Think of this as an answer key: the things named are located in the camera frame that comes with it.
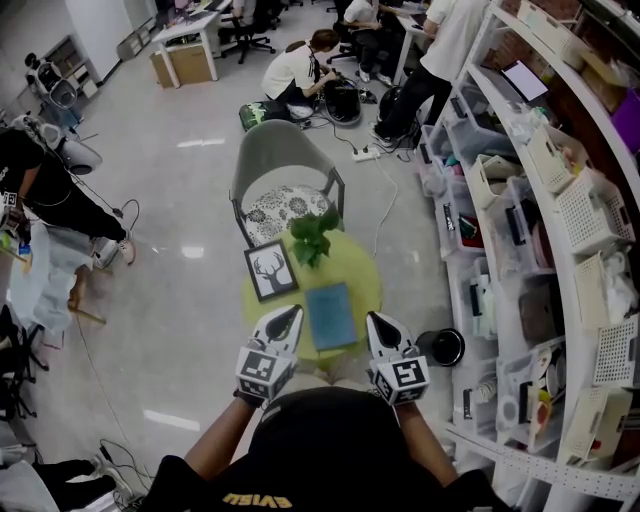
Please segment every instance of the glossy tile floor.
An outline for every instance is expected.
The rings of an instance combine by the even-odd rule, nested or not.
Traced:
[[[272,44],[283,49],[316,28],[330,27],[335,14],[325,12],[328,5],[284,12],[281,27],[269,33]],[[217,60],[217,83],[162,90],[150,51],[123,64],[85,112],[81,134],[97,133],[89,143],[104,157],[87,182],[114,206],[130,198],[140,202],[134,230],[138,257],[130,268],[116,259],[113,277],[93,276],[87,309],[108,323],[80,320],[86,348],[74,320],[64,344],[60,338],[47,340],[61,349],[40,349],[51,372],[38,373],[37,384],[27,386],[39,414],[27,428],[48,462],[90,456],[103,437],[125,444],[152,473],[164,455],[183,455],[229,403],[238,350],[250,331],[241,297],[246,244],[228,190],[243,136],[238,109],[263,99],[259,84],[273,56],[252,52],[244,65],[235,56]],[[354,76],[356,63],[349,59],[336,67]],[[385,90],[377,82],[370,88],[378,98]],[[338,129],[339,135],[363,147],[370,140],[367,121],[376,112],[376,106],[364,106],[363,122]],[[372,249],[393,186],[375,162],[354,163],[330,126],[305,133],[334,160],[346,183],[347,233]],[[179,147],[199,139],[221,143]],[[383,311],[415,335],[449,326],[432,205],[422,197],[413,163],[391,156],[381,164],[399,188],[380,230],[376,258]],[[279,173],[256,184],[250,195],[278,180],[320,183],[315,175]],[[128,205],[125,224],[134,216],[135,207]],[[364,381],[355,370],[361,363],[350,371]],[[421,403],[430,416],[450,414],[446,377],[432,372],[434,384]],[[250,436],[249,431],[239,455]],[[122,454],[117,459],[129,462]],[[125,475],[135,483],[133,473]]]

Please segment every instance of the blue notebook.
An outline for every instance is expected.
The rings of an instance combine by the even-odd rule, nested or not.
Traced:
[[[316,350],[331,350],[358,341],[345,283],[308,290],[305,295]]]

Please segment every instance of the deer picture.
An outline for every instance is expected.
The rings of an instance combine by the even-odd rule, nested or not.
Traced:
[[[267,272],[266,269],[262,268],[259,258],[256,258],[256,260],[253,262],[253,271],[257,276],[262,276],[267,281],[269,281],[271,288],[273,288],[273,292],[278,293],[280,291],[284,291],[287,288],[287,285],[282,284],[280,281],[278,281],[277,277],[278,272],[284,268],[284,258],[277,252],[274,252],[273,255],[276,258],[278,266],[276,267],[274,265],[271,265],[271,272]]]

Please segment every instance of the green table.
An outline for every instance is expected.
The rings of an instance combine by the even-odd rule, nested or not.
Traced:
[[[244,316],[251,328],[265,314],[279,307],[300,304],[304,308],[305,316],[296,355],[300,360],[314,362],[322,369],[327,369],[337,357],[347,351],[359,350],[365,346],[365,317],[369,311],[380,311],[382,307],[380,275],[369,253],[342,231],[329,231],[326,236],[331,241],[330,257],[323,256],[318,268],[312,269],[308,265],[301,267],[296,260],[291,233],[287,231],[280,235],[298,281],[298,290],[260,303],[249,276],[245,278],[242,288]],[[311,337],[305,292],[338,283],[347,285],[359,341],[345,348],[318,352]]]

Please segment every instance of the screen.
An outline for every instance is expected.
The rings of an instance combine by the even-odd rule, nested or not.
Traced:
[[[548,91],[547,86],[521,61],[502,70],[504,76],[516,87],[527,101],[536,99]]]

